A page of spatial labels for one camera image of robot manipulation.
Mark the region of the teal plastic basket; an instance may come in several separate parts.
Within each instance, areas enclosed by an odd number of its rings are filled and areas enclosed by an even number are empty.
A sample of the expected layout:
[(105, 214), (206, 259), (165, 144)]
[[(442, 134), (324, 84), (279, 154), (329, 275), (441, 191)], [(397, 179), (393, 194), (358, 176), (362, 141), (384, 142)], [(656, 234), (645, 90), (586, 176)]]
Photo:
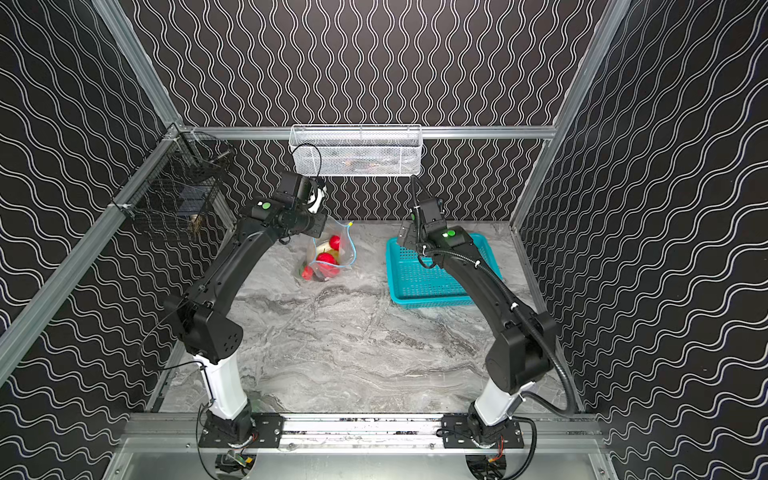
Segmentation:
[(460, 283), (438, 267), (427, 269), (414, 251), (393, 237), (386, 243), (385, 260), (391, 300), (405, 309), (437, 308), (473, 304)]

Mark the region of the red toy tomato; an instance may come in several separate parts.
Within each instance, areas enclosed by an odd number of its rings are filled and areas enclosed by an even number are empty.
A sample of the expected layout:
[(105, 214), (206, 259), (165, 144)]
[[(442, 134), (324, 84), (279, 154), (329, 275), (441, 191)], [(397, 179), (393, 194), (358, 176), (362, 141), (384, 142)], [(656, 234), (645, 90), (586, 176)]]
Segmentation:
[(338, 261), (329, 252), (321, 252), (316, 257), (315, 265), (324, 277), (335, 277), (339, 274)]
[(341, 249), (341, 237), (333, 235), (329, 240), (329, 246), (332, 250), (339, 251)]

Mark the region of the clear zip top bag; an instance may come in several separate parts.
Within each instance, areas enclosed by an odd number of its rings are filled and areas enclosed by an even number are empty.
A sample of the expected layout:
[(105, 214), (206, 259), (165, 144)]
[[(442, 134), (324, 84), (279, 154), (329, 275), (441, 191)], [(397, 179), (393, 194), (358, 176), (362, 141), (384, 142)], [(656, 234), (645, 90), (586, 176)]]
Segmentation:
[(353, 225), (353, 221), (329, 217), (320, 236), (311, 238), (305, 259), (298, 266), (298, 277), (327, 282), (348, 271), (357, 258), (351, 237)]

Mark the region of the orange red toy pepper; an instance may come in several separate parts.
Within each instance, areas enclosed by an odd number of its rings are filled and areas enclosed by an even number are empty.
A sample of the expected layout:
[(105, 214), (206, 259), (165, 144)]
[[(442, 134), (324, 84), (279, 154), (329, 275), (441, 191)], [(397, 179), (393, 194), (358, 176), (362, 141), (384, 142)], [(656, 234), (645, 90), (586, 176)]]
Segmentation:
[(313, 280), (313, 278), (314, 278), (314, 270), (313, 270), (311, 267), (309, 267), (309, 266), (306, 266), (306, 267), (303, 269), (303, 271), (302, 271), (302, 273), (301, 273), (301, 276), (302, 276), (302, 278), (303, 278), (304, 280), (307, 280), (307, 281), (312, 281), (312, 280)]

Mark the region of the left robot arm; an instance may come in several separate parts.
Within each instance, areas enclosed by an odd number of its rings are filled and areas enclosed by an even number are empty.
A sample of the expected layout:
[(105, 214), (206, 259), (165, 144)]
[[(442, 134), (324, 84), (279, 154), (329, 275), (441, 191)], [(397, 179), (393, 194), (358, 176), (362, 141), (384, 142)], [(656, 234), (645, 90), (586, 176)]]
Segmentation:
[(242, 423), (250, 415), (236, 361), (244, 330), (228, 318), (232, 303), (275, 244), (285, 244), (296, 235), (321, 235), (327, 221), (321, 211), (326, 194), (318, 175), (282, 174), (272, 196), (256, 197), (245, 207), (232, 238), (202, 278), (185, 293), (165, 301), (166, 320), (202, 368), (208, 411), (220, 423)]

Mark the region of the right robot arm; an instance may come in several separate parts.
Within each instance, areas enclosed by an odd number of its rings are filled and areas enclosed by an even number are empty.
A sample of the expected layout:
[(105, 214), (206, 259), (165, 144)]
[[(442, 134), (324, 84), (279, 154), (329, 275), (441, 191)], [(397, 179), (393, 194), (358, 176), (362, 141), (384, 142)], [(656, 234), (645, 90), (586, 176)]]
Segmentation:
[[(553, 318), (536, 312), (512, 292), (482, 257), (470, 233), (447, 224), (441, 200), (415, 198), (405, 227), (399, 235), (400, 245), (420, 260), (428, 258), (456, 280), (493, 333), (494, 342), (485, 358), (489, 380), (469, 409), (475, 425), (490, 430), (510, 419), (528, 400), (561, 417), (576, 414), (574, 388), (556, 355), (559, 327)], [(550, 371), (556, 372), (563, 385), (564, 407), (531, 390)]]

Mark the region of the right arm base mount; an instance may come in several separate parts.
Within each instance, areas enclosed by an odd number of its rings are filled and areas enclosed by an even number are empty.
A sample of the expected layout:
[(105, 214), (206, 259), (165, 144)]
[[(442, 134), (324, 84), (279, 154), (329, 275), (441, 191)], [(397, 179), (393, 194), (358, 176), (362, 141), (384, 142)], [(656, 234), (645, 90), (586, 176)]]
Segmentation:
[(470, 454), (465, 462), (475, 479), (519, 479), (531, 461), (526, 458), (513, 472), (508, 472), (506, 453), (525, 447), (518, 421), (502, 420), (487, 426), (475, 413), (444, 415), (435, 432), (445, 449), (492, 450), (490, 454)]

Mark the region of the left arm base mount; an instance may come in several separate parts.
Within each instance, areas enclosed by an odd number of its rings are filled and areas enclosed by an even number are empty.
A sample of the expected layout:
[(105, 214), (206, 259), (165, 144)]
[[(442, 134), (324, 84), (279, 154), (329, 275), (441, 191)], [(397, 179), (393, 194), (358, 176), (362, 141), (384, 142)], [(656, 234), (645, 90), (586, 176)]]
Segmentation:
[(285, 418), (277, 413), (254, 413), (246, 409), (235, 419), (221, 419), (213, 413), (200, 413), (196, 423), (197, 451), (202, 460), (206, 448), (224, 449), (214, 459), (218, 478), (245, 478), (255, 466), (252, 448), (277, 448), (282, 438)]

